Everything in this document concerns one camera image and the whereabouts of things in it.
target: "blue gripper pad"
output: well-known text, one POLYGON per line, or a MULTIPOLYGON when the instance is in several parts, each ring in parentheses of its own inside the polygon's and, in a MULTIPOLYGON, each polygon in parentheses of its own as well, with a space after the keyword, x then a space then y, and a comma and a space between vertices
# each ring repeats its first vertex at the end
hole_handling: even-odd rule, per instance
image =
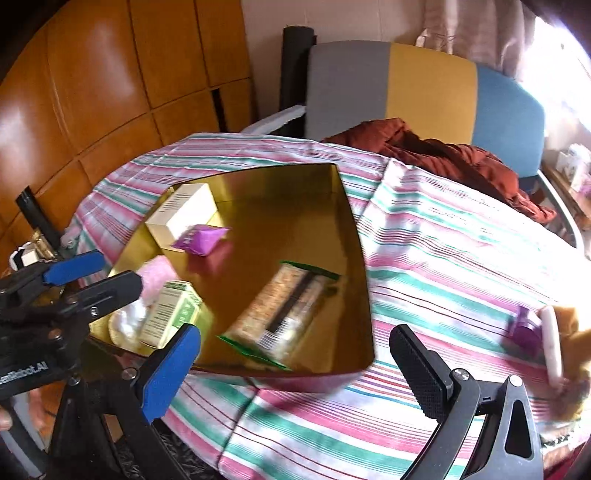
POLYGON ((105 257, 98 250, 93 250, 53 264, 43 275, 43 281, 49 285, 65 285, 78 278, 96 273, 104 267, 105 257))
POLYGON ((135 388, 149 423, 164 416, 200 350, 199 329, 185 323, 166 347, 152 353, 139 369, 135 388))

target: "finger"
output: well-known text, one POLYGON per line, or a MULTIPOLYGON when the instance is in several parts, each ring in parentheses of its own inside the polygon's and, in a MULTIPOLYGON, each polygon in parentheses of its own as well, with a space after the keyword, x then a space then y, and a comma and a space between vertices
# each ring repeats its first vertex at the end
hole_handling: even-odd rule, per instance
POLYGON ((9 430, 12 427, 12 418, 6 410, 0 407, 0 431, 9 430))
POLYGON ((43 406, 43 398, 39 388, 29 392, 29 415, 33 426, 37 430, 41 430, 45 426, 45 407, 43 406))

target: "yellow fabric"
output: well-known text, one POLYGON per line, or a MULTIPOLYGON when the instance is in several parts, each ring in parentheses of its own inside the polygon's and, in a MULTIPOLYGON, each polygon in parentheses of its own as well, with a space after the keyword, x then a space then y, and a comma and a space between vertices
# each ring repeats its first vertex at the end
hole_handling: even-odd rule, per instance
POLYGON ((421 138, 472 142, 476 65, 447 53, 392 43, 386 118, 400 117, 421 138))

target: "white cylinder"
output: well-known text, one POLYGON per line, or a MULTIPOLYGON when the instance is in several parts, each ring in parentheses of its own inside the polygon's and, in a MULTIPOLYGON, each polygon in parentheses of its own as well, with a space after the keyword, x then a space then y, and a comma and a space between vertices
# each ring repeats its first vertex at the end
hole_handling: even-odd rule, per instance
POLYGON ((556 314, 550 305, 546 305, 540 310, 539 315, 542 321, 542 345, 548 370, 548 383, 552 388, 560 390, 563 384, 563 369, 556 314))

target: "screw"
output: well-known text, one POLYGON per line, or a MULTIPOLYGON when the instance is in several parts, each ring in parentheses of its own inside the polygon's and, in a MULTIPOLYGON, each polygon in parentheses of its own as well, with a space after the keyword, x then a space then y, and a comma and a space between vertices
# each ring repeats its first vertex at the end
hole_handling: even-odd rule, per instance
POLYGON ((49 338, 49 340, 59 340, 61 338, 61 330, 59 328, 54 328, 47 334, 47 338, 49 338))
POLYGON ((521 379, 521 377, 518 377, 517 375, 511 375, 509 377, 509 382, 511 382, 511 385, 513 385, 514 387, 520 387, 523 385, 523 380, 521 379))
POLYGON ((470 374, 463 368, 456 368, 453 371, 453 376, 456 378, 456 380, 468 380, 470 378, 470 374))
POLYGON ((121 378, 123 380, 133 380, 137 376, 138 371, 133 367, 126 368, 121 372, 121 378))

